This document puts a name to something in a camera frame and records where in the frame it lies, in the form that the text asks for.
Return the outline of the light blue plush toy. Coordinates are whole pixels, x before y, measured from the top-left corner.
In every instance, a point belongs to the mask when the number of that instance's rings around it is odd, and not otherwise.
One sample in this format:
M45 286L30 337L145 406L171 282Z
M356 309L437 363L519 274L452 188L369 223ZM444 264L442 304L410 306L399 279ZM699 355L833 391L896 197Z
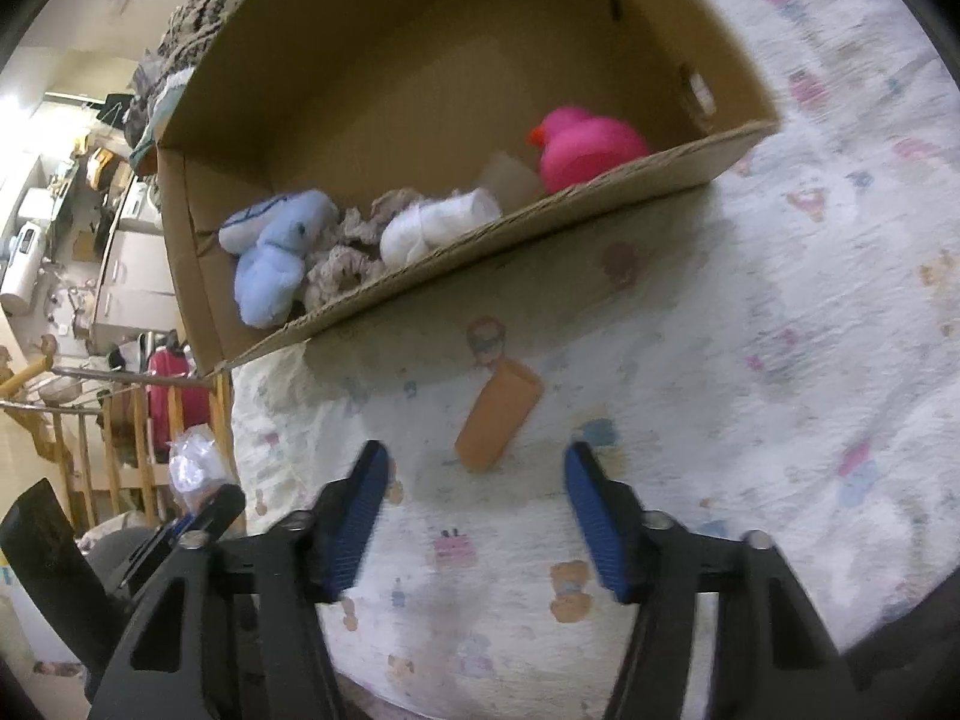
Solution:
M337 220L337 205L309 188L254 203L220 226L218 244L238 259L233 294L244 325L268 330L288 320L306 257Z

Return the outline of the yellow wooden chair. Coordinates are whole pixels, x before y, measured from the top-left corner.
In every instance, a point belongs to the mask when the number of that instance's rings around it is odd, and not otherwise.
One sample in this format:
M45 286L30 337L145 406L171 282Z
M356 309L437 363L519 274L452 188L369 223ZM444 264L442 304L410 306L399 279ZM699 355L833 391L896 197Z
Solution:
M16 367L2 359L2 415L23 427L34 453L55 468L53 487L78 535L135 511L158 525L176 510L156 437L187 429L197 405L220 449L233 450L226 374L98 371L39 356Z

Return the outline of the beige fabric scrunchie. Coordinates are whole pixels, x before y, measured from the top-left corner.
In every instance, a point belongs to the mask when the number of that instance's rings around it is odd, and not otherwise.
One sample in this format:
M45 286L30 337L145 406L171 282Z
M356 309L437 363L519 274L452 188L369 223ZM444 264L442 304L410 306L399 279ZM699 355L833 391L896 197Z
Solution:
M327 226L306 257L306 275L298 293L302 305L319 309L381 277L386 271L381 259L382 234L395 216L423 200L413 188L391 190L375 199L366 213L348 208L342 220Z

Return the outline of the pink rubber duck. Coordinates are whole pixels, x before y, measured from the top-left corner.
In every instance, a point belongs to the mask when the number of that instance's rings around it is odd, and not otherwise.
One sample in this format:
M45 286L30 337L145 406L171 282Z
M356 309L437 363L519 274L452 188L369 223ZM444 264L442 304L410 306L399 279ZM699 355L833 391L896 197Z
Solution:
M548 193L585 184L652 153L630 124L578 106L552 110L527 141L540 151L539 176Z

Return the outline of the white towel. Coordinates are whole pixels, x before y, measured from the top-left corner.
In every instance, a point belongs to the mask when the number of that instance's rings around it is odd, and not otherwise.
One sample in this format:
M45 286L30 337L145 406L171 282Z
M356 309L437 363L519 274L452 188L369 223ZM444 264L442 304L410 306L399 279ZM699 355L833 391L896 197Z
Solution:
M443 200L416 200L382 231L379 254L387 268L404 268L500 218L500 205L483 187Z

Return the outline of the clear plastic bag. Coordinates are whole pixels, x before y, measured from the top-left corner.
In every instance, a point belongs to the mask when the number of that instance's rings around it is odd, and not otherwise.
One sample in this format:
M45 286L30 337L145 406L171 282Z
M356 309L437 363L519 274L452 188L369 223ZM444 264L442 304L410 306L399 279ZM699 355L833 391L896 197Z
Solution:
M169 483L191 514L231 479L212 427L199 424L171 440Z

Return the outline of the orange cylindrical tube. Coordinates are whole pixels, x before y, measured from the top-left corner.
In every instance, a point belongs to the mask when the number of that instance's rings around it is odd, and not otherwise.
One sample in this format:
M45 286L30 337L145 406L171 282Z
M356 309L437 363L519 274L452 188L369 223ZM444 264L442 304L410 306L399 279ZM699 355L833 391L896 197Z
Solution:
M508 358L496 364L455 439L467 472L485 473L500 461L543 393L540 377L524 364Z

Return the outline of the knitted patterned sweater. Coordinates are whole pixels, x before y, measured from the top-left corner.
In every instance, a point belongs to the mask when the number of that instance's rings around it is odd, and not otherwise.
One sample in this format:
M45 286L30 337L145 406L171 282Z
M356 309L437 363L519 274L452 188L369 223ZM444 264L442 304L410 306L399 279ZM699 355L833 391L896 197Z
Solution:
M148 149L158 109L172 91L189 82L221 28L244 0L185 0L167 18L160 43L143 54L133 72L133 98L124 137L133 153Z

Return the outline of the brown cardboard box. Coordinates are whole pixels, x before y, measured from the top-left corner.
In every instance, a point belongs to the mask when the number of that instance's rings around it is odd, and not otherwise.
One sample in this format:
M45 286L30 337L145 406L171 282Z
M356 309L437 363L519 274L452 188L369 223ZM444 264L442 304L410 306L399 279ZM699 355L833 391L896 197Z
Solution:
M464 190L565 104L630 122L646 160L508 206L413 265L278 330L239 316L220 224L281 192L345 208ZM770 91L708 0L244 0L158 138L167 260L202 371L306 340L513 245L712 181L778 130Z

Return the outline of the white kitchen cabinet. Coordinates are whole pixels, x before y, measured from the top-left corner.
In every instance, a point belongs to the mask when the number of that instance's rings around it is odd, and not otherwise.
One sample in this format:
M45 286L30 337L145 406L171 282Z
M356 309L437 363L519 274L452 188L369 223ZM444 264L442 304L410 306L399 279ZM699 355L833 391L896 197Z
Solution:
M140 333L178 327L178 300L157 198L153 182L135 177L110 225L91 321L91 344L99 355Z

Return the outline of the white patterned bed quilt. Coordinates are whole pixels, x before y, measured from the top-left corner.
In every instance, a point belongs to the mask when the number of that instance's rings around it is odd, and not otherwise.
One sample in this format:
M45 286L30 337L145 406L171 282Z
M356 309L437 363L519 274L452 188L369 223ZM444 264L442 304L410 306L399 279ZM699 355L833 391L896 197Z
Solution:
M958 91L901 0L715 0L781 130L633 206L236 369L247 522L366 440L395 476L322 610L374 718L596 718L633 614L563 489L589 442L686 528L763 530L850 645L958 562ZM455 439L503 358L544 393L485 473Z

